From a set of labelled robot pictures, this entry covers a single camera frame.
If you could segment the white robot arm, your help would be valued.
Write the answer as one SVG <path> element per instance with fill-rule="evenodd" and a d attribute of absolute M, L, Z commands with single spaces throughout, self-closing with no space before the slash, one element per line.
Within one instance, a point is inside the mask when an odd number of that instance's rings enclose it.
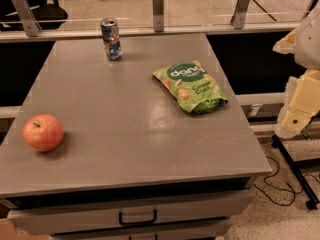
<path fill-rule="evenodd" d="M 295 63 L 306 69 L 299 78 L 289 78 L 275 126 L 278 137 L 290 139 L 320 112 L 320 9 L 313 9 L 297 28 L 276 42 L 273 50 L 293 54 Z"/>

